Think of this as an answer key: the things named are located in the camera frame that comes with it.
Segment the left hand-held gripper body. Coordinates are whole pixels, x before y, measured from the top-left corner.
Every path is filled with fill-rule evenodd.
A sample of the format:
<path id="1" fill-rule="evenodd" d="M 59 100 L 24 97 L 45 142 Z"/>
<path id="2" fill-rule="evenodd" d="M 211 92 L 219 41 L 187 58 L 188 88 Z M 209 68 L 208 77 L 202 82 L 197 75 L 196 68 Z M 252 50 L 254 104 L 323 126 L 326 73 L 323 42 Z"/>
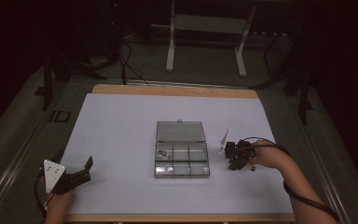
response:
<path id="1" fill-rule="evenodd" d="M 54 161 L 44 160 L 46 193 L 64 194 L 90 181 L 90 170 L 85 168 L 74 174 L 67 174 L 66 168 Z"/>

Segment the metal floor rail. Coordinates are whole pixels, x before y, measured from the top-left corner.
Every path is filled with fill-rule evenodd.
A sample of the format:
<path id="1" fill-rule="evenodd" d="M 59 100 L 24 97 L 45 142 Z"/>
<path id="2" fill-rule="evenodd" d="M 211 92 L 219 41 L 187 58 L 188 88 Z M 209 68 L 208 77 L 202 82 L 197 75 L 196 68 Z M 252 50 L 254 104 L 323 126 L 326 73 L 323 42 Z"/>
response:
<path id="1" fill-rule="evenodd" d="M 340 144 L 335 137 L 330 138 L 309 125 L 299 123 L 297 127 L 300 145 L 292 149 L 295 159 L 304 169 L 312 186 L 337 213 L 339 224 L 351 224 L 338 184 L 337 158 L 340 158 L 340 154 L 337 148 Z"/>
<path id="2" fill-rule="evenodd" d="M 45 119 L 0 121 L 0 224 L 40 224 L 34 177 L 39 159 L 32 156 Z"/>

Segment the black rectangular floor frame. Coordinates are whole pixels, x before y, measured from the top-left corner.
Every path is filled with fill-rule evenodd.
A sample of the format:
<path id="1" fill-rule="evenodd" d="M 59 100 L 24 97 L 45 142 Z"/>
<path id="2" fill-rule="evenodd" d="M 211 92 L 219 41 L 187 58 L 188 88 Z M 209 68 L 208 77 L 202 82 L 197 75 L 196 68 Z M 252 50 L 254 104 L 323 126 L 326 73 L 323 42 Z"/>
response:
<path id="1" fill-rule="evenodd" d="M 49 122 L 67 122 L 71 117 L 69 111 L 54 110 L 49 118 Z"/>

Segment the clear plastic compartment box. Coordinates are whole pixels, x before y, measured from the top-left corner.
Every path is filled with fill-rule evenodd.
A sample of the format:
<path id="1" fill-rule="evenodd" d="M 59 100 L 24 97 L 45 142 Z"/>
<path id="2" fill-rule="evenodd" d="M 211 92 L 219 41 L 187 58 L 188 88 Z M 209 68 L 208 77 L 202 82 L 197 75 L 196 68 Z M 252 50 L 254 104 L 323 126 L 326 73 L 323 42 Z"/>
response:
<path id="1" fill-rule="evenodd" d="M 155 144 L 155 178 L 208 178 L 208 148 L 200 121 L 159 121 Z"/>

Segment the person's right hand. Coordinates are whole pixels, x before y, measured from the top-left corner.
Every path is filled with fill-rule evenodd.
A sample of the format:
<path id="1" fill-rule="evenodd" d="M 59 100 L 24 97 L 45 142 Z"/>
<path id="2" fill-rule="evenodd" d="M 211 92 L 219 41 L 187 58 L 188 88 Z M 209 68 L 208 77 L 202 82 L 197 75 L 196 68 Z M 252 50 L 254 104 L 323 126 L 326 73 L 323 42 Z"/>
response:
<path id="1" fill-rule="evenodd" d="M 277 149 L 269 141 L 257 140 L 254 142 L 256 156 L 250 160 L 251 165 L 263 165 L 268 168 L 281 168 L 289 156 Z"/>

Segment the person's left hand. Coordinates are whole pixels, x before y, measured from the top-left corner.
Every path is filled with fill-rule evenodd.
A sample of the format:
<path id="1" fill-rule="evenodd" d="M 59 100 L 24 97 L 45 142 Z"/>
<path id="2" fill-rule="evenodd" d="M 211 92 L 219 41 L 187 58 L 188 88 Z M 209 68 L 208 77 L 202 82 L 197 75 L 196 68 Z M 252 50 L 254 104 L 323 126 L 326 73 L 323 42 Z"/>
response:
<path id="1" fill-rule="evenodd" d="M 64 194 L 48 193 L 46 195 L 48 204 L 45 219 L 65 221 L 67 213 L 74 199 L 74 195 L 75 191 L 73 189 L 65 192 Z"/>

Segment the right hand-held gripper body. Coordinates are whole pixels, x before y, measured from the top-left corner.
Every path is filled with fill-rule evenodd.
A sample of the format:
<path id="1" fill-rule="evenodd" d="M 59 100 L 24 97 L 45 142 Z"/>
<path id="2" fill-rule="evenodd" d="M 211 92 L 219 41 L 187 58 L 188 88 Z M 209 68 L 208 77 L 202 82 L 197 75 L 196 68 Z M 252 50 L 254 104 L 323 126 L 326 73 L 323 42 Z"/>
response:
<path id="1" fill-rule="evenodd" d="M 230 165 L 246 165 L 250 159 L 256 156 L 255 148 L 245 140 L 238 143 L 228 140 L 230 129 L 227 129 L 222 141 L 220 153 L 224 154 Z"/>

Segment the white metal stand frame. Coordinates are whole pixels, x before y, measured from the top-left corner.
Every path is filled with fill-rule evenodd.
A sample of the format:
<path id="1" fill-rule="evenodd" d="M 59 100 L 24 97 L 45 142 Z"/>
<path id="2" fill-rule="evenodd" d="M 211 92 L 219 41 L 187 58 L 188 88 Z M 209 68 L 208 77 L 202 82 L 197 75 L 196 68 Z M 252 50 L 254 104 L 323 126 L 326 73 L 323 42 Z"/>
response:
<path id="1" fill-rule="evenodd" d="M 175 56 L 175 31 L 199 31 L 240 35 L 241 41 L 234 47 L 234 55 L 240 77 L 246 77 L 247 71 L 242 57 L 243 48 L 250 34 L 250 28 L 256 11 L 256 6 L 250 6 L 246 19 L 219 18 L 199 15 L 177 14 L 175 0 L 171 0 L 170 40 L 166 60 L 166 71 L 172 72 Z"/>

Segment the black tripod stand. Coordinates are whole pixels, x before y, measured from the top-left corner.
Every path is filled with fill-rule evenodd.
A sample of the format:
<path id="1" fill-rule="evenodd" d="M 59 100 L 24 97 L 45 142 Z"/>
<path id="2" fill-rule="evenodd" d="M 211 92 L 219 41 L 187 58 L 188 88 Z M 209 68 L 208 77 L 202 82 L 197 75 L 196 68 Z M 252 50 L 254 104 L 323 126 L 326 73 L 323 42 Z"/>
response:
<path id="1" fill-rule="evenodd" d="M 307 111 L 309 110 L 310 90 L 310 62 L 311 57 L 307 51 L 308 38 L 304 31 L 291 39 L 291 47 L 284 56 L 282 63 L 272 73 L 272 77 L 260 84 L 250 87 L 251 90 L 264 90 L 282 80 L 286 81 L 283 93 L 286 96 L 299 94 L 297 114 L 300 121 L 307 125 Z"/>
<path id="2" fill-rule="evenodd" d="M 59 81 L 68 82 L 71 75 L 67 67 L 73 67 L 94 79 L 105 79 L 105 77 L 96 74 L 86 65 L 83 65 L 74 58 L 63 52 L 52 51 L 44 58 L 43 66 L 43 86 L 36 90 L 36 95 L 42 96 L 44 99 L 42 110 L 46 111 L 52 102 L 52 75 L 55 75 Z"/>

